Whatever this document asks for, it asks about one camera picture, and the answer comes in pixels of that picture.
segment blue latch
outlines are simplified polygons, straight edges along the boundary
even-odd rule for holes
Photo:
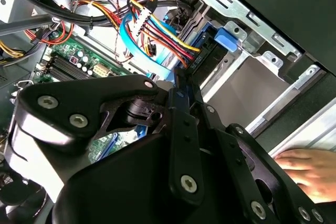
[[[218,33],[215,36],[215,41],[217,41],[220,45],[225,47],[230,52],[234,52],[238,49],[238,39],[232,36],[224,28],[219,29]]]

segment hand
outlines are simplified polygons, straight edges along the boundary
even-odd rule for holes
[[[315,203],[336,201],[336,153],[290,150],[275,161]]]

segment motherboard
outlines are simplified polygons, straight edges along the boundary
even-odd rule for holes
[[[35,83],[45,83],[127,74],[130,74],[130,72],[122,65],[104,59],[70,38],[64,44],[54,45],[46,49],[42,60],[36,65],[33,81]]]

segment black mechanical arm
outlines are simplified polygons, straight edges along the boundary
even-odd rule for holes
[[[59,168],[91,140],[149,127],[146,137],[69,176],[54,224],[330,223],[248,132],[221,124],[184,71],[175,82],[165,91],[135,75],[21,91],[7,148],[26,161],[15,150],[22,134]]]

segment silver screw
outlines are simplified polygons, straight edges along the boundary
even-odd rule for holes
[[[153,84],[150,83],[149,81],[145,81],[145,85],[150,89],[154,87]]]
[[[181,185],[184,190],[186,190],[188,193],[193,194],[197,191],[197,183],[196,181],[189,175],[183,175],[181,177]]]
[[[58,38],[58,37],[59,37],[58,32],[56,32],[56,31],[53,31],[53,32],[51,33],[51,35],[52,35],[53,37],[55,37],[55,38]]]
[[[70,123],[77,128],[84,128],[89,124],[89,121],[81,114],[74,114],[70,117]]]
[[[299,212],[305,220],[310,221],[310,216],[309,216],[308,212],[303,207],[299,207]]]
[[[261,220],[266,219],[266,212],[262,205],[257,201],[251,202],[252,211],[258,216]]]
[[[243,134],[243,133],[244,133],[243,129],[240,128],[240,127],[236,127],[236,131],[237,131],[239,134]]]
[[[215,113],[215,109],[211,106],[206,107],[211,113]]]
[[[307,74],[313,74],[313,73],[315,73],[315,68],[308,69]]]
[[[324,220],[323,220],[322,216],[319,214],[319,212],[317,212],[315,209],[313,209],[312,213],[319,222],[321,222],[321,223],[324,222]]]
[[[180,91],[176,92],[180,97],[184,97],[184,94]]]
[[[56,98],[49,95],[43,95],[37,99],[38,105],[45,109],[54,109],[58,106],[58,101]]]

